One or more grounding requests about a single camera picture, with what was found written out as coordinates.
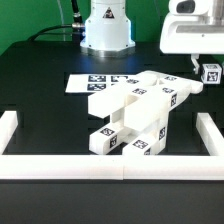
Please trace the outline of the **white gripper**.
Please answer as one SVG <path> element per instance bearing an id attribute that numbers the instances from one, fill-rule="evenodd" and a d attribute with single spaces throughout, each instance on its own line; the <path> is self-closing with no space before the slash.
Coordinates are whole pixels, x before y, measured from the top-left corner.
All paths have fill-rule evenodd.
<path id="1" fill-rule="evenodd" d="M 199 54 L 224 54 L 224 25 L 208 25 L 199 16 L 169 13 L 164 21 L 160 49 L 168 54 L 191 54 L 195 74 Z"/>

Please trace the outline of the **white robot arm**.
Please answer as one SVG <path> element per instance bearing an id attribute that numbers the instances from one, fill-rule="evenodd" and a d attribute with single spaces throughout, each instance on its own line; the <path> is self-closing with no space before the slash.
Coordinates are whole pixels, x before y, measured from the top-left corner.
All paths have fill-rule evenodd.
<path id="1" fill-rule="evenodd" d="M 224 54 L 224 0 L 170 0 L 160 49 L 166 54 L 190 54 L 194 72 L 201 54 Z"/>

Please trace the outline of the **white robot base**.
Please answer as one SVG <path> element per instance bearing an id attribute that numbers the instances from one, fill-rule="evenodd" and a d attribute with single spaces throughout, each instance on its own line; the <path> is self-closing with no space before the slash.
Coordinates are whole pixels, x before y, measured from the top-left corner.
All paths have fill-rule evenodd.
<path id="1" fill-rule="evenodd" d="M 135 51 L 131 21 L 126 16 L 126 0 L 91 0 L 85 21 L 83 53 L 98 57 L 121 57 Z"/>

